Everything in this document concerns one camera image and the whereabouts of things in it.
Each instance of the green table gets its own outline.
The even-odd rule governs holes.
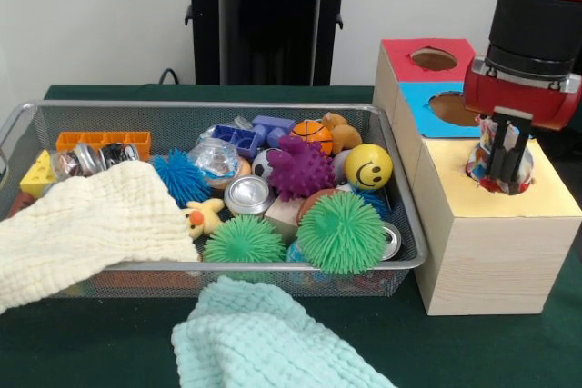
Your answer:
[[[371,100],[370,88],[59,86],[52,99]],[[541,315],[426,316],[413,274],[390,298],[298,299],[401,387],[582,384],[582,265],[573,254]],[[0,386],[176,387],[169,341],[196,300],[43,300],[0,315]]]

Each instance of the black cable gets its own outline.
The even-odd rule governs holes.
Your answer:
[[[176,74],[176,72],[175,72],[174,70],[172,70],[171,68],[167,68],[166,70],[164,70],[164,72],[163,72],[163,73],[162,73],[162,75],[160,76],[160,80],[159,80],[159,81],[157,81],[157,82],[158,82],[159,84],[163,84],[163,83],[164,83],[164,81],[165,81],[165,79],[166,79],[166,76],[167,76],[168,74],[171,74],[171,75],[172,75],[172,77],[174,78],[174,83],[175,83],[176,85],[179,85],[179,84],[180,84],[180,81],[178,80],[178,75],[177,75],[177,74]]]

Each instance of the red robot arm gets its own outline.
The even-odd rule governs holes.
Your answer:
[[[487,56],[473,59],[464,89],[467,109],[498,122],[486,171],[491,179],[517,188],[531,126],[559,130],[576,111],[582,78],[572,69],[581,24],[582,0],[497,0]],[[509,124],[519,138],[505,150]]]

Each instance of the metal basket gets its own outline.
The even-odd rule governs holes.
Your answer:
[[[366,143],[387,149],[394,175],[384,189],[389,222],[403,237],[396,259],[365,274],[322,274],[309,264],[125,263],[113,265],[55,297],[192,297],[225,274],[275,284],[295,296],[390,296],[412,268],[426,259],[426,242],[386,114],[364,104],[235,104],[168,102],[43,101],[23,104],[0,130],[0,217],[19,192],[19,182],[44,149],[54,150],[61,131],[150,131],[152,154],[172,147],[190,150],[211,124],[237,115],[263,114],[295,120],[343,115]]]

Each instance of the yellow rubber duck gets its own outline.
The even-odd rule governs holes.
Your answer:
[[[218,213],[225,207],[221,199],[209,199],[205,202],[188,202],[183,209],[188,225],[188,234],[192,239],[200,235],[210,235],[223,223]]]

